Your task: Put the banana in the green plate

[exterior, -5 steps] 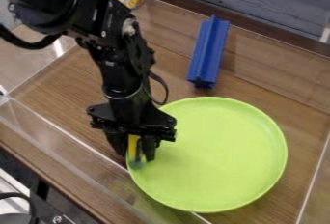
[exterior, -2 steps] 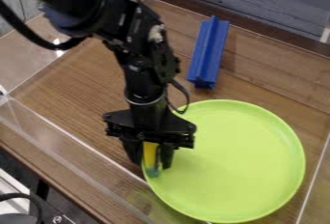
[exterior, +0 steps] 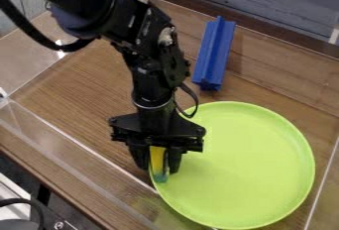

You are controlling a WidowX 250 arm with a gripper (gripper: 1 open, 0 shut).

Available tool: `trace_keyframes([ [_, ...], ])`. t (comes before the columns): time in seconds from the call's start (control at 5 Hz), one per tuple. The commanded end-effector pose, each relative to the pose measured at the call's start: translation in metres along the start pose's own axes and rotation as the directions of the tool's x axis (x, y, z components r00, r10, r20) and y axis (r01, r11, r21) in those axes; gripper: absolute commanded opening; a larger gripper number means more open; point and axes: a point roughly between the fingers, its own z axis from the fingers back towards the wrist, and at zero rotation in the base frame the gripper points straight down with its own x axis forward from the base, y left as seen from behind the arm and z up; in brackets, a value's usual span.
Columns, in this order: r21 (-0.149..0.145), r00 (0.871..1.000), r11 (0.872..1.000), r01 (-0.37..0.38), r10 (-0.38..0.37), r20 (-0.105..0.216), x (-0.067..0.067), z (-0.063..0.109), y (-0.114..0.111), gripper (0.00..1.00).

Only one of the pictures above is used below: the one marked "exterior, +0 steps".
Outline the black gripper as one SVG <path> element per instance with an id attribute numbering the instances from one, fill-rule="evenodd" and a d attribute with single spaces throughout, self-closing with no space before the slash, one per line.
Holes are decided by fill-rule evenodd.
<path id="1" fill-rule="evenodd" d="M 201 152 L 206 130 L 176 111 L 168 117 L 145 117 L 132 113 L 108 119 L 110 140 L 128 146 L 134 164 L 144 171 L 149 164 L 149 146 L 168 149 L 168 167 L 173 174 L 180 169 L 184 152 Z"/>

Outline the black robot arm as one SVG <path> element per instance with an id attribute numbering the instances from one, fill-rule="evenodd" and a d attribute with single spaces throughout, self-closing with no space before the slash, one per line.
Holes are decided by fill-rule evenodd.
<path id="1" fill-rule="evenodd" d="M 148 0 L 46 1 L 61 29 L 78 39 L 74 45 L 106 40 L 129 69 L 136 112 L 108 120 L 110 139 L 125 144 L 141 169 L 176 173 L 182 155 L 202 151 L 206 131 L 176 100 L 178 90 L 194 93 L 184 83 L 190 63 L 170 18 Z"/>

